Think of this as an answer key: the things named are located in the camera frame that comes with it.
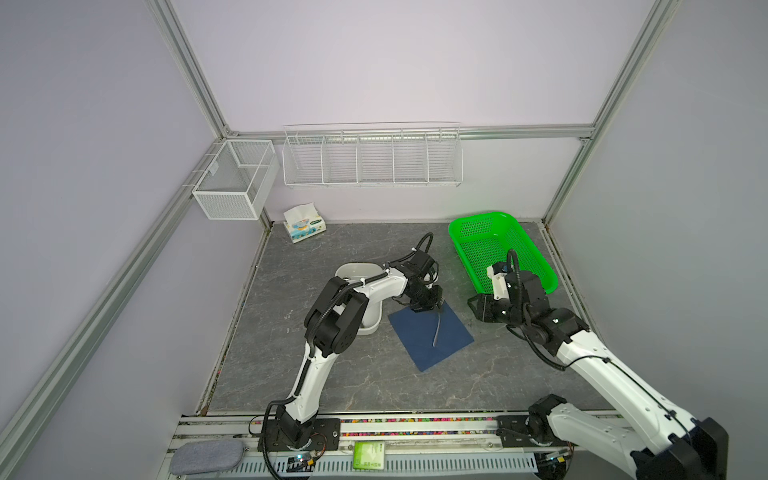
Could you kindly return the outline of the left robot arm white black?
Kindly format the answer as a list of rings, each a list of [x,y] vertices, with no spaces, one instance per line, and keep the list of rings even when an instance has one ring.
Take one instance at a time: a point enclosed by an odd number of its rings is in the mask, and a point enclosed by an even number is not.
[[[319,402],[331,369],[354,340],[378,330],[387,299],[408,299],[419,313],[442,307],[439,265],[409,260],[386,266],[347,263],[336,270],[305,317],[304,354],[289,395],[272,401],[275,418],[263,422],[264,443],[290,450],[306,447],[320,431],[316,425]],[[275,434],[277,441],[269,439]]]

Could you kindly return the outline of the silver knife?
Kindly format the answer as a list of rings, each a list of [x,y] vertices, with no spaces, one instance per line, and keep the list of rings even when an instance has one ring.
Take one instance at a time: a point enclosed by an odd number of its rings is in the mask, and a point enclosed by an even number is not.
[[[432,347],[436,348],[438,339],[439,339],[441,324],[442,324],[442,304],[438,304],[435,307],[434,311],[435,311],[435,330],[432,338]]]

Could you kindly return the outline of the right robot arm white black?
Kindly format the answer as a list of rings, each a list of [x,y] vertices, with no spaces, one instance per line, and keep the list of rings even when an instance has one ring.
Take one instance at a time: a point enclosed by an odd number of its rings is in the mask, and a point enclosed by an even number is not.
[[[550,309],[525,324],[513,321],[517,307],[506,298],[478,294],[467,304],[477,319],[504,323],[521,337],[542,333],[542,339],[528,342],[534,352],[556,369],[578,373],[629,424],[618,427],[550,394],[529,407],[525,422],[500,422],[500,436],[541,447],[569,442],[633,479],[726,478],[726,430],[712,418],[695,418],[637,377],[572,311]]]

